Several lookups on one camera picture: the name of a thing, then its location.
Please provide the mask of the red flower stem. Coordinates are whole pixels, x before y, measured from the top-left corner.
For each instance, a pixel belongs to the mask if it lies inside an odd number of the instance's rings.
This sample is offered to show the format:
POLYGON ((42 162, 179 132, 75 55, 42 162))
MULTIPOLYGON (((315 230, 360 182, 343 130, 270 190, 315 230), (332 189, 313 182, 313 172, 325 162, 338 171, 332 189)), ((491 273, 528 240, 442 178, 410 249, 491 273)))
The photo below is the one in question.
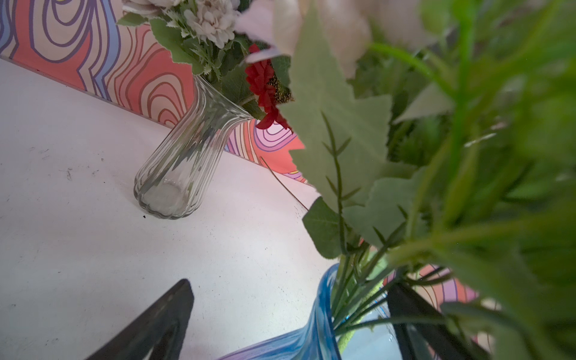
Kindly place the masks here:
POLYGON ((264 59, 248 64, 244 72, 257 106, 264 112, 264 117, 259 119, 256 128, 267 130, 276 124, 285 130, 293 131, 278 109, 279 104, 288 102, 291 97, 276 77, 272 60, 264 59))

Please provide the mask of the clear ribbed glass vase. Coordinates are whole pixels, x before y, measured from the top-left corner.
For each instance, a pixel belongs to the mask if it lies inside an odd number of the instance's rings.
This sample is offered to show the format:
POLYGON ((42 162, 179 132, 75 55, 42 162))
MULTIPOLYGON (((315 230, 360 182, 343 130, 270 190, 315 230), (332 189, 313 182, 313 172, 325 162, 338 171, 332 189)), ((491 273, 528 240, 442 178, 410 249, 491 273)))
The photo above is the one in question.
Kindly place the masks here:
POLYGON ((251 115, 200 76, 194 102, 138 171, 133 195, 157 218, 176 220, 198 210, 233 130, 251 115))

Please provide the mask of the blue purple glass vase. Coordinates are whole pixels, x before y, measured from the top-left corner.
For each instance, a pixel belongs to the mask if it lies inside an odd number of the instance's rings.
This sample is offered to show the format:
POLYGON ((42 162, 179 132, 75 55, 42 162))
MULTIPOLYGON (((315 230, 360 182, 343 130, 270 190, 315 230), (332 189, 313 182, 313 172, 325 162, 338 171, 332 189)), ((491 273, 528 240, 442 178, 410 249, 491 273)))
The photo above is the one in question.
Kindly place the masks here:
POLYGON ((362 328, 335 337, 330 295, 338 266, 322 276, 316 299, 303 328, 264 340, 225 355, 224 359, 400 359, 392 325, 362 328))

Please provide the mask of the white green flower bunch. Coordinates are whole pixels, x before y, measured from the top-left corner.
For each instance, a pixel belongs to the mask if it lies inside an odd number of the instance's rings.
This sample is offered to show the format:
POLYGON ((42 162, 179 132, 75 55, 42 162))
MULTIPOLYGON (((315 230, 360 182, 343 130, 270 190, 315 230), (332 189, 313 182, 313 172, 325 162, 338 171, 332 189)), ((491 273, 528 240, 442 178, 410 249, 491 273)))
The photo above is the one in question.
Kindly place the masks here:
POLYGON ((335 337, 415 290, 489 359, 575 357, 575 3, 251 1, 298 171, 340 217, 335 337))

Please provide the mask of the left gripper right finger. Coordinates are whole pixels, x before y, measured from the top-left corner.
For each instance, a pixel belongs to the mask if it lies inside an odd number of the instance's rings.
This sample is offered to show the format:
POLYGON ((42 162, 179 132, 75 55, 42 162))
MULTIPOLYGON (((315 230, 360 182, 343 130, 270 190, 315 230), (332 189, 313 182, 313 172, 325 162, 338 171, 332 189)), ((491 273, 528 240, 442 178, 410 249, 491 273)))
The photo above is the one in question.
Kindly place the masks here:
POLYGON ((393 325, 402 359, 489 359, 489 353, 471 340, 453 334, 447 318, 403 283, 387 294, 389 321, 393 325))

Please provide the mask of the white purple mixed bouquet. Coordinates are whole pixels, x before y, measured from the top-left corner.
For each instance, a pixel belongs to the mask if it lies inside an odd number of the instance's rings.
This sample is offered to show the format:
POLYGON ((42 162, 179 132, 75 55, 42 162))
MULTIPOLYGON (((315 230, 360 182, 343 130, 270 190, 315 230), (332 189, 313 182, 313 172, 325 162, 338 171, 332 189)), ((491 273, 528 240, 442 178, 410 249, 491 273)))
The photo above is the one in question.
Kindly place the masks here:
POLYGON ((156 41, 177 64, 188 64, 216 89, 243 63, 251 41, 235 23, 249 1, 134 0, 121 3, 120 26, 150 26, 156 41))

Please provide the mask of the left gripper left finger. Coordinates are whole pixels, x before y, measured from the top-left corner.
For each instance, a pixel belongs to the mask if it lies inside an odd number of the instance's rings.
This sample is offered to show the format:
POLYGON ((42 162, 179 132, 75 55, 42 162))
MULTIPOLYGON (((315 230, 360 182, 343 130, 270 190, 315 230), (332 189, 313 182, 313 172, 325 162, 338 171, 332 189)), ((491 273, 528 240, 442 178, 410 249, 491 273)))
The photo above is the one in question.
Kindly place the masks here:
POLYGON ((185 341, 194 294, 181 279, 90 359, 178 359, 185 341))

